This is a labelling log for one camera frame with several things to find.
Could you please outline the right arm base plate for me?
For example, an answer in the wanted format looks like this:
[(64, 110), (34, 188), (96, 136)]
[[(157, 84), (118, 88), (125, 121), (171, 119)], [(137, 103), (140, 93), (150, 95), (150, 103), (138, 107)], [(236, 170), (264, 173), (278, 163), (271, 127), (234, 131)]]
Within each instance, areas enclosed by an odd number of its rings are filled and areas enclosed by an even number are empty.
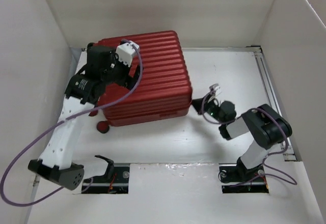
[(258, 176), (259, 172), (264, 172), (262, 165), (241, 176), (235, 164), (220, 164), (218, 179), (222, 184), (222, 193), (269, 193), (267, 181)]

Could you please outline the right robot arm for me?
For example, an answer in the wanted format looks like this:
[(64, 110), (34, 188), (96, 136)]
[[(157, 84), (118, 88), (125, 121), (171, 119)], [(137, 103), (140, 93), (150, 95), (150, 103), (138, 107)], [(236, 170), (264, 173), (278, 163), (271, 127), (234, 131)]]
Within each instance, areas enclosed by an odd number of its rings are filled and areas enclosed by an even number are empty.
[(273, 147), (285, 142), (288, 148), (288, 138), (292, 135), (290, 124), (268, 104), (249, 109), (237, 117), (235, 105), (231, 101), (218, 102), (211, 95), (192, 101), (192, 106), (199, 115), (208, 114), (214, 121), (211, 124), (219, 125), (220, 135), (227, 141), (243, 134), (250, 133), (253, 142), (248, 149), (237, 159), (231, 169), (221, 169), (229, 182), (249, 182), (255, 177), (265, 174), (259, 173), (270, 155), (282, 154), (282, 151), (273, 152)]

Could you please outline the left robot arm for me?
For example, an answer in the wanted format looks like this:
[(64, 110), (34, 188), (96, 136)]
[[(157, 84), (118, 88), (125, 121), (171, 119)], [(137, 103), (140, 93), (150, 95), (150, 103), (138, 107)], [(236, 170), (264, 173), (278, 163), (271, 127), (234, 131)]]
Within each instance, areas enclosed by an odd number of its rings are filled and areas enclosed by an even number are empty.
[[(79, 62), (68, 82), (58, 125), (40, 156), (29, 162), (30, 171), (68, 190), (75, 190), (87, 178), (97, 176), (106, 182), (113, 177), (112, 160), (96, 155), (74, 162), (73, 153), (89, 114), (124, 101), (139, 86), (143, 64), (137, 65), (134, 75), (129, 74), (132, 61), (139, 56), (140, 46), (132, 41), (122, 40), (117, 47), (88, 45), (85, 61)], [(106, 105), (98, 105), (111, 84), (128, 89), (128, 93)]]

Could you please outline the red suitcase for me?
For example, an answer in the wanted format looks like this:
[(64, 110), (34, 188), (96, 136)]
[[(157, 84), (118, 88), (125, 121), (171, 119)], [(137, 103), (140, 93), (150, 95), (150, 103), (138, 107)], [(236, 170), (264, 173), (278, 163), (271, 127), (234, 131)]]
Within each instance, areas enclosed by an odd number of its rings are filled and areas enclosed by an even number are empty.
[(102, 109), (100, 133), (119, 127), (187, 115), (193, 88), (178, 35), (161, 31), (105, 38), (98, 45), (117, 47), (122, 39), (140, 46), (143, 75), (137, 89), (125, 100)]

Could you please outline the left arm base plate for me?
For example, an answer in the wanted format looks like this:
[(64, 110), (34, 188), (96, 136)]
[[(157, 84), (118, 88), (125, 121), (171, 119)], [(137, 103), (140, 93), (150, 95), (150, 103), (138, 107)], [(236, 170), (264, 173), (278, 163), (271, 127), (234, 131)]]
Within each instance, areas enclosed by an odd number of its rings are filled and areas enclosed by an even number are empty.
[(106, 179), (103, 176), (93, 177), (83, 181), (81, 186), (82, 194), (128, 194), (129, 190), (130, 165), (118, 164), (114, 168), (111, 178)]

